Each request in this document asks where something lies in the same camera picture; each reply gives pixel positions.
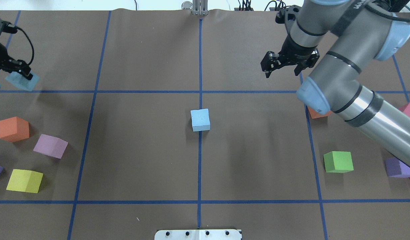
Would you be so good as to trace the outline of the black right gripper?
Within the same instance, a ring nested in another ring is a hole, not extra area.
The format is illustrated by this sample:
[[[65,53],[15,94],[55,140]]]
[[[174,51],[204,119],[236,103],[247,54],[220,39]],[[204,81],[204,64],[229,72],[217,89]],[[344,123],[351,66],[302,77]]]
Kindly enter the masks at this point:
[[[294,74],[299,76],[302,70],[313,68],[320,58],[320,53],[316,46],[300,46],[294,42],[290,35],[292,26],[296,25],[296,18],[299,15],[300,9],[300,6],[293,5],[281,8],[276,13],[275,22],[284,24],[287,37],[280,52],[268,51],[261,60],[260,66],[266,78],[269,78],[274,70],[286,66],[295,66]]]

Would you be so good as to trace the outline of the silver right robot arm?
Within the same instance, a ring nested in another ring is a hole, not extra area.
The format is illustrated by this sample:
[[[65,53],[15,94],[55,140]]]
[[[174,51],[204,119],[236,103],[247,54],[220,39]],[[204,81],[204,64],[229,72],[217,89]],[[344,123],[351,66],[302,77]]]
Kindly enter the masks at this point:
[[[410,167],[410,118],[357,81],[372,60],[391,58],[410,38],[410,19],[371,0],[305,0],[281,8],[287,37],[260,65],[266,77],[285,66],[313,71],[296,91],[319,114],[329,111]]]

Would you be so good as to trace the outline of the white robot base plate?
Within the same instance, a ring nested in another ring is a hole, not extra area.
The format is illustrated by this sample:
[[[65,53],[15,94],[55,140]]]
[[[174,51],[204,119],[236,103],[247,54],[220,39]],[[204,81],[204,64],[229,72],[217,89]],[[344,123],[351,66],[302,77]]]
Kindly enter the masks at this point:
[[[155,240],[242,240],[241,230],[237,229],[180,229],[159,230]]]

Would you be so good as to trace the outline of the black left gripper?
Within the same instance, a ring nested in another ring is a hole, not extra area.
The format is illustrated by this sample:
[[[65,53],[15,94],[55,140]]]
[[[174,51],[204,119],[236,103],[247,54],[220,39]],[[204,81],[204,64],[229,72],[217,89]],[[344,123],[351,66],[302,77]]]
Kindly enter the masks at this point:
[[[8,34],[16,34],[18,29],[19,28],[14,24],[0,18],[0,36],[3,32]],[[5,47],[2,43],[0,43],[0,70],[8,73],[17,72],[28,81],[32,80],[34,76],[31,68],[27,68],[27,63],[25,61],[15,60],[8,55],[7,47]]]

